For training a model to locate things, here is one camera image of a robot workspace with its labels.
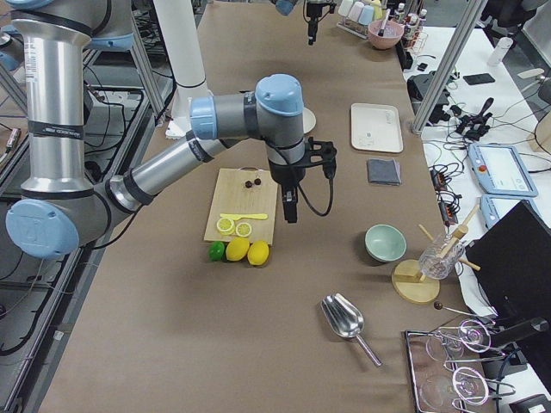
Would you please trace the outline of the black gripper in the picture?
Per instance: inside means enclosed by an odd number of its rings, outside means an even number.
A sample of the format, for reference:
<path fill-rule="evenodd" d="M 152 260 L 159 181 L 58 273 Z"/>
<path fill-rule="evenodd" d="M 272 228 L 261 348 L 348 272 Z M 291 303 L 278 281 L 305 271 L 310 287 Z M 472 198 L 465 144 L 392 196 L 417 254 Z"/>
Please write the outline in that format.
<path fill-rule="evenodd" d="M 331 0 L 306 0 L 303 17 L 307 23 L 308 45 L 313 46 L 317 39 L 317 23 L 327 15 L 334 14 L 337 3 Z"/>
<path fill-rule="evenodd" d="M 296 223 L 297 189 L 306 169 L 321 167 L 325 178 L 332 182 L 337 171 L 337 148 L 331 141 L 310 137 L 291 147 L 278 147 L 267 141 L 267 154 L 271 177 L 282 187 L 284 219 Z"/>

